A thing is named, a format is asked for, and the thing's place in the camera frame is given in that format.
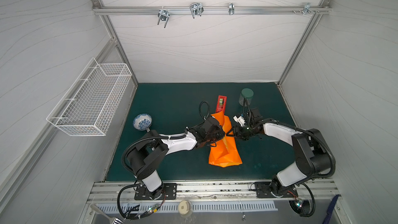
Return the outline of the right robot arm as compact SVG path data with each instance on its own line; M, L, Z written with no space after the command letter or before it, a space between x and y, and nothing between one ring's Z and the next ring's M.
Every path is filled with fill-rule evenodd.
M266 192L280 198L295 185L334 175L336 159L319 130L305 130L278 120L263 119L256 108L234 117L234 121L237 124L226 131L228 137L247 141L263 134L293 148L294 162L273 176Z

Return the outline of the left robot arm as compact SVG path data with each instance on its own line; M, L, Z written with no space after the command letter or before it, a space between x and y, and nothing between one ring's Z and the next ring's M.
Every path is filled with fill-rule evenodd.
M167 155L210 146L222 140L225 134L214 117L186 127L181 134L166 135L151 130L125 149L121 163L150 193L157 193L163 189L157 169Z

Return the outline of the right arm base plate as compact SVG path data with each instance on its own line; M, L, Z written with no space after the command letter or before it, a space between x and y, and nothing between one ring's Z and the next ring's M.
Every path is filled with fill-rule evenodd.
M295 186L282 186L277 181L256 181L250 185L257 198L297 198L299 195Z

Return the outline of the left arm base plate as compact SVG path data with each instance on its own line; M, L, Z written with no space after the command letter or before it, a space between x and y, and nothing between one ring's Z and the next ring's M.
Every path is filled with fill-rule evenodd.
M134 200L152 201L152 200L175 200L177 194L176 183L163 183L162 186L154 192L150 192L145 185L138 186Z

